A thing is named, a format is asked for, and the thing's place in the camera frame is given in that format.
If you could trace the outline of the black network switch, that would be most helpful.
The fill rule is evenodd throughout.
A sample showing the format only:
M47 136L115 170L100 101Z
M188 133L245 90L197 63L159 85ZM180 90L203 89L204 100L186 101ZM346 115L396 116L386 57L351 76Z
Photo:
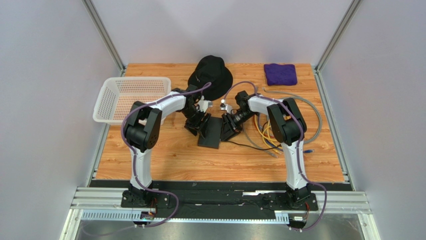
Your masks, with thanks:
M199 137L197 146L211 149L219 149L221 142L223 120L221 117L211 117L207 121L205 137Z

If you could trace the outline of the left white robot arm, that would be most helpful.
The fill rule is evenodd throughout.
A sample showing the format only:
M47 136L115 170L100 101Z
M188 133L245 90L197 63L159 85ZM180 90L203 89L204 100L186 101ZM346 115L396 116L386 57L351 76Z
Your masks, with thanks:
M197 103L203 97L203 91L210 86L211 83L208 82L201 88L195 85L189 85L185 90L175 88L155 101L136 101L132 105L121 125L121 137L132 156L130 186L123 193L123 197L129 202L147 206L154 199L151 155L152 148L159 140L162 120L165 117L180 112L186 117L185 129L194 136L207 136L211 114L201 110Z

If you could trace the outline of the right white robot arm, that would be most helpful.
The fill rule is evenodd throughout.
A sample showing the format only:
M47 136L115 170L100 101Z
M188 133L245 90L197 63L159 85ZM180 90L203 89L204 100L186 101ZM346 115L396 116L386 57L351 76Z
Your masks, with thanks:
M220 140L225 142L242 131L242 124L256 114L269 117L272 133L280 143L286 164L285 202L297 209L311 195L310 182L305 174L303 145L306 122L293 98L272 99L259 94L248 95L241 91L235 97L239 109L222 114Z

